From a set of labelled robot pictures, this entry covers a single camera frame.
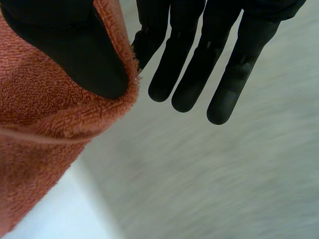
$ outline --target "hand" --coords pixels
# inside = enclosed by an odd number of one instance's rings
[[[128,76],[93,7],[93,0],[0,0],[9,26],[82,88],[104,98],[122,96]]]
[[[238,39],[207,110],[212,123],[227,122],[262,49],[280,22],[293,17],[305,1],[207,0],[205,6],[205,0],[137,0],[142,29],[136,34],[133,47],[141,70],[164,41],[170,9],[172,31],[149,96],[163,102],[171,94],[204,11],[199,45],[171,101],[179,112],[191,110],[223,51],[232,25],[244,9]]]

